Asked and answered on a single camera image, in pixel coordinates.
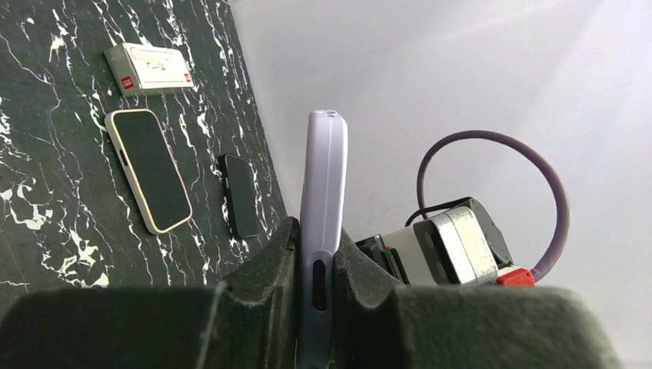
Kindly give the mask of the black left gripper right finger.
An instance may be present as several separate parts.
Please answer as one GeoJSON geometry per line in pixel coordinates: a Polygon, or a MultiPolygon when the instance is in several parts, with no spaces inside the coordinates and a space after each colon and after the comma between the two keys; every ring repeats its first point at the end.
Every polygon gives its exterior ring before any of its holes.
{"type": "Polygon", "coordinates": [[[334,259],[335,368],[620,368],[573,292],[402,284],[347,234],[334,259]]]}

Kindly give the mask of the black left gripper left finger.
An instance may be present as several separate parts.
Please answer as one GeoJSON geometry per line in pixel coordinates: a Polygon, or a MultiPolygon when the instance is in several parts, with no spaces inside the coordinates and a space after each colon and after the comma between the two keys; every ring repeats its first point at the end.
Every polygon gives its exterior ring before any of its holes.
{"type": "Polygon", "coordinates": [[[292,368],[299,224],[213,288],[61,289],[17,301],[3,368],[292,368]]]}

